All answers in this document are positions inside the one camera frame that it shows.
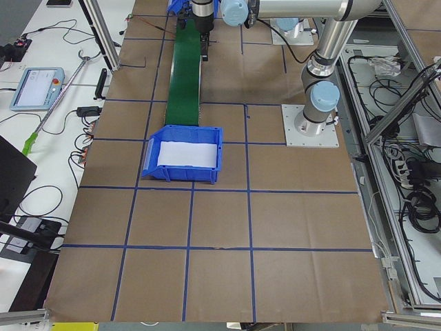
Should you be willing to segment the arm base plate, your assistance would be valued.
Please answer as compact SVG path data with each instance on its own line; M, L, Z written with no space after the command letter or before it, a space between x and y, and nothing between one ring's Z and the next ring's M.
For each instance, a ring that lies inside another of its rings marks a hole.
M335 124L329 114L324 123L310 123L303 114L304 105L282 104L287 147L338 148Z
M304 19L305 27L309 29L309 32L304 32L299 35L299 37L294 38L291 35L285 34L283 31L281 31L278 26L276 25L276 18L270 19L270 25L272 28L274 28L276 31L278 31L288 42L291 46L312 46L314 44L313 40L313 33L316 32L316 29L311 28L309 25L309 21L307 19Z

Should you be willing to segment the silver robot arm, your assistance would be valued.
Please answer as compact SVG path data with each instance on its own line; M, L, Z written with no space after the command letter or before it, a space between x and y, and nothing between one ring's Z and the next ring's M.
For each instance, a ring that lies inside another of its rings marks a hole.
M329 78L359 19L371 14L380 1L221 1L223 21L229 26L252 27L263 19L324 17L318 45L307 57L302 83L307 97L303 111L294 119L297 131L306 137L321 134L337 106L340 91Z
M309 29L305 27L304 21L304 19L297 17L276 18L276 25L285 34L297 38L301 33L309 32Z

